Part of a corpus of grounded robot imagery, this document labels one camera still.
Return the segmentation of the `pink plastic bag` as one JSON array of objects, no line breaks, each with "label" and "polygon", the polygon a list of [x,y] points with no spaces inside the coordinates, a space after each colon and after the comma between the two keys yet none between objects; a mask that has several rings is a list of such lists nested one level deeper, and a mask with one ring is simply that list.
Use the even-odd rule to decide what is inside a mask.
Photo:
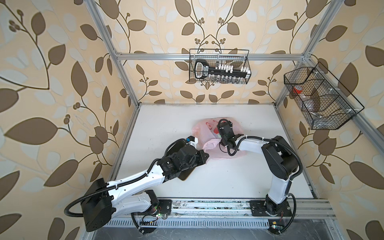
[{"label": "pink plastic bag", "polygon": [[192,128],[192,136],[198,139],[198,149],[209,154],[209,160],[233,159],[227,148],[220,145],[221,135],[217,128],[222,118],[203,119]]}]

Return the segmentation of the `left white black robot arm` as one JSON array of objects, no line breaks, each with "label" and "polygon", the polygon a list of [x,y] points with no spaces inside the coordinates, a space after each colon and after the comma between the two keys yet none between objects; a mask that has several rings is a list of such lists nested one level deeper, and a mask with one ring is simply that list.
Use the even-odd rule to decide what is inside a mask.
[{"label": "left white black robot arm", "polygon": [[207,162],[209,154],[197,150],[197,143],[198,139],[192,136],[176,140],[148,169],[120,180],[96,180],[84,196],[65,207],[64,214],[82,218],[87,232],[100,229],[120,215],[156,214],[160,202],[152,187],[179,178]]}]

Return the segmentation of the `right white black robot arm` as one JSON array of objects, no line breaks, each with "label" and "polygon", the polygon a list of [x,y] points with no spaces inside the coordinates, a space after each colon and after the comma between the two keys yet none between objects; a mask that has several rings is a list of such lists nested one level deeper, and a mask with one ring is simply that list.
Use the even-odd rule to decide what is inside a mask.
[{"label": "right white black robot arm", "polygon": [[227,119],[219,120],[217,129],[221,137],[220,144],[227,148],[229,156],[244,151],[264,155],[273,174],[264,209],[270,216],[277,215],[287,201],[293,180],[303,172],[300,157],[281,136],[266,139],[235,134],[233,123]]}]

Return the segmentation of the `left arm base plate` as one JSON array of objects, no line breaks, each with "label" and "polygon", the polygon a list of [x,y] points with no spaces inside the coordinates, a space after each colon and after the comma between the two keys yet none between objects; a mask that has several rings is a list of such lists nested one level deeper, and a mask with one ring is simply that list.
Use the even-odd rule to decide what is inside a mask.
[{"label": "left arm base plate", "polygon": [[151,206],[148,210],[146,210],[143,213],[135,213],[135,215],[138,216],[145,216],[145,215],[170,215],[172,211],[172,200],[170,199],[160,199],[159,202],[153,206]]}]

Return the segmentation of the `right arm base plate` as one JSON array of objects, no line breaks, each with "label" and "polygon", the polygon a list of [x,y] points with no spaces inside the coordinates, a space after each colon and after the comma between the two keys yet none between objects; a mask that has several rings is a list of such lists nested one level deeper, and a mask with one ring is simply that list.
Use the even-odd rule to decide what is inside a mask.
[{"label": "right arm base plate", "polygon": [[253,200],[249,201],[253,217],[291,217],[293,207],[287,200],[280,204],[273,201]]}]

